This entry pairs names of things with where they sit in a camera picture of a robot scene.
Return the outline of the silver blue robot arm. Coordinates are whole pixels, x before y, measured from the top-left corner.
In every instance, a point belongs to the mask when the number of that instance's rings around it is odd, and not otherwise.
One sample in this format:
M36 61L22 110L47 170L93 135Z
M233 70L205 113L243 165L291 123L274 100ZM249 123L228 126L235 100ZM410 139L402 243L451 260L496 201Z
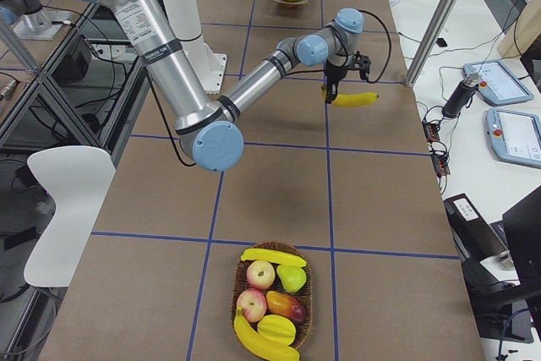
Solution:
M183 152L206 170L223 172L243 154L235 121L268 89L302 63L349 63L363 31L364 16L341 9L324 29L288 37L251 73L216 100L210 100L157 0L94 0L115 15L151 78L177 116L175 131Z

